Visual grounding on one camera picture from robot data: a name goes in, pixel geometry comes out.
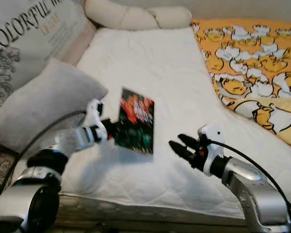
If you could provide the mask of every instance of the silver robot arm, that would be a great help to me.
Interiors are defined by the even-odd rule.
[[[197,141],[180,134],[178,137],[186,146],[174,141],[169,144],[191,167],[221,179],[239,200],[250,232],[289,233],[291,226],[285,200],[268,183],[266,176],[251,164],[223,156],[221,146],[208,143],[209,139],[224,143],[217,125],[200,128],[198,135]],[[196,152],[189,152],[187,146]]]
[[[94,142],[107,140],[116,130],[109,119],[100,121],[102,103],[89,103],[83,125],[61,130],[42,142],[21,176],[0,196],[0,233],[40,233],[55,221],[61,175],[70,156]]]

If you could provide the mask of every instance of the white pillow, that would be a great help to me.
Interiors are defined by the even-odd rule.
[[[154,16],[160,28],[183,28],[192,22],[191,12],[182,6],[154,7],[148,11]]]
[[[0,0],[0,106],[50,57],[76,63],[94,35],[85,36],[84,30],[89,25],[83,1]],[[72,47],[78,39],[85,48]],[[71,51],[77,52],[73,59]]]
[[[105,27],[123,30],[184,28],[192,21],[191,12],[185,7],[143,9],[110,0],[86,0],[85,12],[91,20]]]

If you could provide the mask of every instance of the gray pillow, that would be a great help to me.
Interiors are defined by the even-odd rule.
[[[21,152],[53,121],[86,110],[108,90],[72,65],[50,59],[42,73],[15,91],[0,108],[0,144]]]

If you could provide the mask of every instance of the cartoon duck pattern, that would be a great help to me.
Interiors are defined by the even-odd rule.
[[[193,20],[216,94],[291,145],[291,23]]]

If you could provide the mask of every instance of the white sheet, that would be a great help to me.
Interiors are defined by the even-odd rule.
[[[218,178],[193,170],[168,145],[179,133],[197,136],[199,127],[218,123],[226,143],[269,171],[291,201],[291,147],[220,103],[191,28],[99,30],[78,68],[109,89],[103,115],[113,121],[122,86],[155,101],[155,154],[139,155],[113,141],[75,153],[63,175],[65,194],[243,218]]]

